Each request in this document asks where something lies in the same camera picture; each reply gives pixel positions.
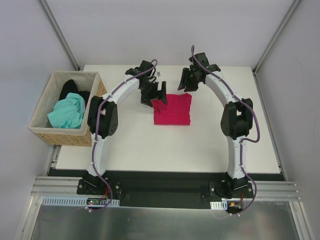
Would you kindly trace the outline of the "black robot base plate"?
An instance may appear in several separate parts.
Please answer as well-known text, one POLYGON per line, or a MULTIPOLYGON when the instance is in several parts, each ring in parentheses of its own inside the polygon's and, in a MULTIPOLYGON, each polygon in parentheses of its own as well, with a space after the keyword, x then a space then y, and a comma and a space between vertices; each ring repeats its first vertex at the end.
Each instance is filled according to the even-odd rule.
POLYGON ((76 193, 107 195, 122 207, 204 210, 222 199, 252 200, 254 187, 234 188, 225 173, 108 170, 101 178, 85 172, 76 193))

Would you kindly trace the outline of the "pink t shirt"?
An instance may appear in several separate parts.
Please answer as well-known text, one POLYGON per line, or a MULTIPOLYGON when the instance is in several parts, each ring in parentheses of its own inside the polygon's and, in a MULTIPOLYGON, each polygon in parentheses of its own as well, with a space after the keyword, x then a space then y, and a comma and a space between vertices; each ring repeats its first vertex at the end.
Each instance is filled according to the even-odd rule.
POLYGON ((155 125, 189 126, 191 124, 190 109, 192 95, 167 94, 167 104, 161 100, 153 100, 153 122, 155 125))

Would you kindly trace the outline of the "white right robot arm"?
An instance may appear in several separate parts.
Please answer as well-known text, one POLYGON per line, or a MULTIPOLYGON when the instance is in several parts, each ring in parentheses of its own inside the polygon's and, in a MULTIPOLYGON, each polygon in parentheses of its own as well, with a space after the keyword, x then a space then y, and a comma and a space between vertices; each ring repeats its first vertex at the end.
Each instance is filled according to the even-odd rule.
POLYGON ((223 105, 220 128, 228 142, 226 173, 232 180, 242 179, 245 177, 243 142, 253 127, 253 102, 235 94, 223 77, 218 75, 221 69, 216 64, 210 64, 204 52, 193 53, 189 61, 190 66, 182 69, 177 89, 195 92, 199 83, 203 83, 217 96, 223 105))

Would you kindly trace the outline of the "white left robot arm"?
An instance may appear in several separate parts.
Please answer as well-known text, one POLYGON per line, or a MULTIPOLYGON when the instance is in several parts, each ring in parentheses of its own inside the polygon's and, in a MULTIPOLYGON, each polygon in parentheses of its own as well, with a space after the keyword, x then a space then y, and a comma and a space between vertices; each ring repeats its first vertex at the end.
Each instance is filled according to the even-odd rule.
POLYGON ((119 119, 118 105, 130 94, 140 90, 140 103, 152 107, 153 101, 168 104, 165 81, 158 82, 156 67, 158 60, 143 60, 140 66, 129 68, 119 84, 103 96, 93 96, 90 100, 87 125, 91 133, 91 162, 87 172, 101 177, 107 170, 109 138, 115 134, 119 119))

